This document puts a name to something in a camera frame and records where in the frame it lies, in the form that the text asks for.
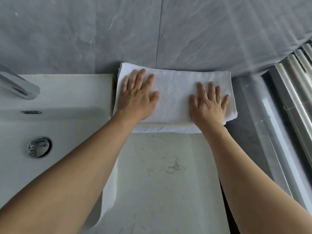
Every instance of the drain plug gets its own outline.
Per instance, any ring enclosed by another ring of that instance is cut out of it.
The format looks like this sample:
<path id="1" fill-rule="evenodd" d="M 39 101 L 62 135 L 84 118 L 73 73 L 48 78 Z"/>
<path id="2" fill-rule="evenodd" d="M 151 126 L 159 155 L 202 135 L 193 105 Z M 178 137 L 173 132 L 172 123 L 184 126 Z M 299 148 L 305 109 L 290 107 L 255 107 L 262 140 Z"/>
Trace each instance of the drain plug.
<path id="1" fill-rule="evenodd" d="M 52 148 L 52 141 L 48 137 L 38 137 L 31 140 L 26 148 L 29 157 L 40 158 L 48 155 Z"/>

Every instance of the pinky finger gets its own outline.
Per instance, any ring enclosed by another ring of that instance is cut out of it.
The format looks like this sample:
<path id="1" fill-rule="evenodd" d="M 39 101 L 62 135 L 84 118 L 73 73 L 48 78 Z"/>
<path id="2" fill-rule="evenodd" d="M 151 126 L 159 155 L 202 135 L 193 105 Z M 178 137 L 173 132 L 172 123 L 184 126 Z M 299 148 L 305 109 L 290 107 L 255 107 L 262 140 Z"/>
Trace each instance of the pinky finger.
<path id="1" fill-rule="evenodd" d="M 227 109 L 227 106 L 228 106 L 228 104 L 229 104 L 229 101 L 230 101 L 230 97 L 229 97 L 229 95 L 226 95 L 226 96 L 224 97 L 224 99 L 223 99 L 222 104 L 221 104 L 221 108 L 222 108 L 222 110 L 223 110 L 224 112 L 225 112 L 226 109 Z"/>
<path id="2" fill-rule="evenodd" d="M 127 91 L 127 88 L 128 88 L 128 80 L 129 80 L 129 76 L 125 76 L 124 77 L 124 81 L 122 82 L 122 89 L 121 91 L 124 93 Z"/>

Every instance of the towel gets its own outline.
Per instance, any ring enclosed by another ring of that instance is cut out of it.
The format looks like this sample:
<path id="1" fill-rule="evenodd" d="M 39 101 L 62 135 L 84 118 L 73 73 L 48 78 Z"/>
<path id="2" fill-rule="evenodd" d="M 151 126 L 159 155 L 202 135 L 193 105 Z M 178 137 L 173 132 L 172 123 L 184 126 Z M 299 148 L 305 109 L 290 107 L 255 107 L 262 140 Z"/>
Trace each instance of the towel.
<path id="1" fill-rule="evenodd" d="M 131 74 L 134 69 L 146 69 L 146 78 L 155 75 L 151 92 L 160 91 L 160 98 L 153 114 L 142 120 L 132 133 L 201 133 L 192 122 L 189 114 L 189 95 L 197 95 L 197 82 L 202 82 L 208 90 L 208 83 L 213 81 L 222 90 L 222 97 L 230 96 L 230 102 L 225 114 L 224 123 L 237 117 L 235 99 L 233 94 L 231 73 L 227 71 L 191 72 L 176 70 L 160 70 L 146 68 L 130 63 L 121 63 L 118 74 L 116 102 L 113 113 L 117 110 L 118 96 L 123 78 Z"/>

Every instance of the faucet spout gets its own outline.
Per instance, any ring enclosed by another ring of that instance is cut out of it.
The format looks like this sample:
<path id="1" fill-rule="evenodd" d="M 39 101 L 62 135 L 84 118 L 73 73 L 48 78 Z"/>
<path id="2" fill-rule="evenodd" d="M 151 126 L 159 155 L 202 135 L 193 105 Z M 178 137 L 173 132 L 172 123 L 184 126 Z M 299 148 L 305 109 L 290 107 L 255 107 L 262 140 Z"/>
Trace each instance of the faucet spout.
<path id="1" fill-rule="evenodd" d="M 40 88 L 0 65 L 0 86 L 25 99 L 34 99 L 40 94 Z"/>

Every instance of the sink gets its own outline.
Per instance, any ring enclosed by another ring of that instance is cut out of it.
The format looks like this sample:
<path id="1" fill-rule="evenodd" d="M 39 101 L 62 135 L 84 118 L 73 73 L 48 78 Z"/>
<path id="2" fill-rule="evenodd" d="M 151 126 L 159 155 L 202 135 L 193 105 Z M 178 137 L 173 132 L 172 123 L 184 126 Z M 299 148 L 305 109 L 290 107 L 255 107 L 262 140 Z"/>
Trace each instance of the sink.
<path id="1" fill-rule="evenodd" d="M 25 100 L 0 88 L 0 207 L 103 126 L 112 111 L 112 75 L 21 76 L 41 93 Z M 38 137 L 49 138 L 52 148 L 44 157 L 29 157 L 27 144 Z M 114 203 L 116 167 L 83 229 L 99 222 L 110 208 L 107 200 Z"/>

